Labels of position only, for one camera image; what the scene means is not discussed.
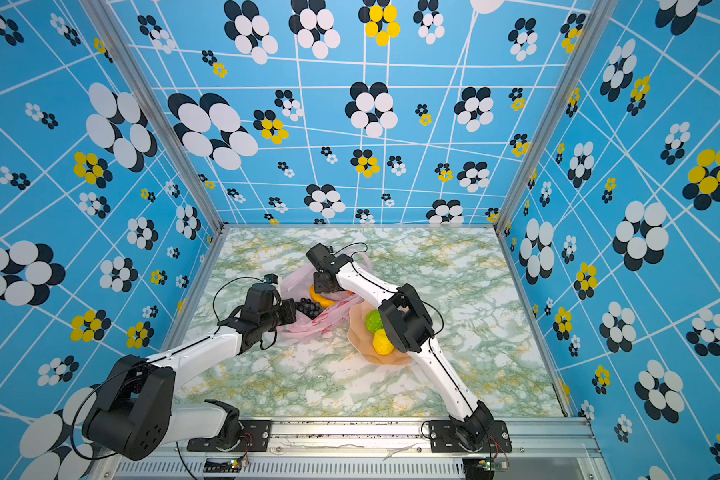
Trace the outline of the pink plastic bag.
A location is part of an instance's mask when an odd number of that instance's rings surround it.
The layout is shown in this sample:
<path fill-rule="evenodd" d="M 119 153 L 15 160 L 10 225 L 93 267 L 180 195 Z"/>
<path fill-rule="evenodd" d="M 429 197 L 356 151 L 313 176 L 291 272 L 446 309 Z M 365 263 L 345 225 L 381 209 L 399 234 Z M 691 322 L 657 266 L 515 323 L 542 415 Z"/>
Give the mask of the pink plastic bag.
<path fill-rule="evenodd" d="M 298 302 L 307 299 L 316 302 L 319 308 L 314 318 L 297 311 L 294 323 L 278 329 L 278 332 L 286 338 L 304 340 L 325 334 L 331 328 L 348 321 L 350 308 L 363 302 L 360 296 L 350 291 L 318 294 L 314 288 L 315 273 L 316 269 L 307 262 L 279 283 L 283 300 L 293 299 Z"/>

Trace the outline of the green fake lime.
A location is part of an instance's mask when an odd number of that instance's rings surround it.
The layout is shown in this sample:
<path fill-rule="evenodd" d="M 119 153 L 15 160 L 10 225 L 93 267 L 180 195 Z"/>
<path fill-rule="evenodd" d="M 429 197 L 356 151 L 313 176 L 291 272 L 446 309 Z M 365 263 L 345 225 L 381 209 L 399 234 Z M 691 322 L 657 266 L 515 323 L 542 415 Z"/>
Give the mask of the green fake lime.
<path fill-rule="evenodd" d="M 383 321 L 378 310 L 372 310 L 366 314 L 365 326 L 373 335 L 375 335 L 377 331 L 384 329 Z"/>

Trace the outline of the pink scalloped plastic plate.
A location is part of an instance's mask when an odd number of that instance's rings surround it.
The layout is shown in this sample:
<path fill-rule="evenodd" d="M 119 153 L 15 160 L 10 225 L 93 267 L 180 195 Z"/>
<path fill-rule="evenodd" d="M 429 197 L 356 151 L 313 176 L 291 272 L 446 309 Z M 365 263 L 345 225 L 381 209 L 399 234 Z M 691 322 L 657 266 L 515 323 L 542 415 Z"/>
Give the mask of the pink scalloped plastic plate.
<path fill-rule="evenodd" d="M 375 333 L 366 326 L 366 317 L 375 311 L 368 302 L 352 306 L 349 310 L 348 340 L 357 352 L 370 364 L 377 366 L 402 367 L 415 364 L 418 359 L 410 352 L 403 353 L 395 347 L 386 355 L 379 353 L 374 347 Z"/>

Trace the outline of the yellow fake lemon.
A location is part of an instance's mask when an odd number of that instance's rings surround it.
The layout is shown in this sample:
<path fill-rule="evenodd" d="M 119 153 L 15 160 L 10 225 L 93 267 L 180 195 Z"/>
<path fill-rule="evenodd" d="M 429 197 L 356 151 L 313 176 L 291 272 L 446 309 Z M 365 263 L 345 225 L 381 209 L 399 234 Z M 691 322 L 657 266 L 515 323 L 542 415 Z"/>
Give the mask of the yellow fake lemon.
<path fill-rule="evenodd" d="M 374 332 L 372 347 L 374 352 L 380 356 L 388 356 L 395 351 L 394 345 L 389 340 L 386 331 L 383 328 Z"/>

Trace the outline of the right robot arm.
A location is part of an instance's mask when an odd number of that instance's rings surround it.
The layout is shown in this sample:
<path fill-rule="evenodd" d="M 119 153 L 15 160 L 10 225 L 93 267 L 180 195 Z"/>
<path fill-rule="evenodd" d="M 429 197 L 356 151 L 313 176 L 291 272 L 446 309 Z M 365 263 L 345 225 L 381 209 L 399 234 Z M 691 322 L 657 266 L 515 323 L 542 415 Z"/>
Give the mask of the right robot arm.
<path fill-rule="evenodd" d="M 322 243 L 311 247 L 306 257 L 315 269 L 316 292 L 350 291 L 379 311 L 388 340 L 419 365 L 440 394 L 462 447 L 477 451 L 487 446 L 494 417 L 442 351 L 427 304 L 415 288 L 383 281 L 351 256 L 337 254 Z"/>

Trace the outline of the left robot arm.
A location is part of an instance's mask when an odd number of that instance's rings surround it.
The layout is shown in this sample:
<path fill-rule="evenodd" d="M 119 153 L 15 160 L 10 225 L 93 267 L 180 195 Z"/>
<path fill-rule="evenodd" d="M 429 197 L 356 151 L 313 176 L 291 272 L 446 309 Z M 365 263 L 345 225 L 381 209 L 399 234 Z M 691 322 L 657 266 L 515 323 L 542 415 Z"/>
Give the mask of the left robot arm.
<path fill-rule="evenodd" d="M 296 302 L 279 287 L 259 282 L 245 302 L 211 332 L 149 357 L 127 355 L 89 395 L 94 398 L 82 424 L 84 438 L 130 460 L 142 460 L 165 443 L 209 439 L 223 449 L 239 444 L 239 409 L 220 400 L 175 410 L 174 394 L 212 367 L 252 347 L 265 334 L 296 322 Z"/>

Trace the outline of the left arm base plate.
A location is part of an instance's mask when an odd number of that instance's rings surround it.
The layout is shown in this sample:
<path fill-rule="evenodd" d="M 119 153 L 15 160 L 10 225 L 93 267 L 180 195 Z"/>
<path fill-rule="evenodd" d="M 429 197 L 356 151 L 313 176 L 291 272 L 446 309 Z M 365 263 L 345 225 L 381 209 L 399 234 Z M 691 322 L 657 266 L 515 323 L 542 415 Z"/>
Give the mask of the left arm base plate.
<path fill-rule="evenodd" d="M 190 452 L 204 453 L 260 453 L 268 448 L 273 422 L 271 420 L 235 420 L 230 427 L 211 438 L 187 441 Z"/>

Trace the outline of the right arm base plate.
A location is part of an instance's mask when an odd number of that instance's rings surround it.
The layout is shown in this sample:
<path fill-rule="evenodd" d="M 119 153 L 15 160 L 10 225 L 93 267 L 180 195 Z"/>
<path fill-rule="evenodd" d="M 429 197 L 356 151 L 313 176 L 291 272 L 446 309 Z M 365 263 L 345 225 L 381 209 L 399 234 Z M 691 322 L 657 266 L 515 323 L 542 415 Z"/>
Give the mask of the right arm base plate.
<path fill-rule="evenodd" d="M 492 420 L 485 427 L 480 423 L 463 425 L 454 420 L 429 420 L 422 433 L 430 442 L 433 453 L 503 454 L 513 451 L 507 424 Z"/>

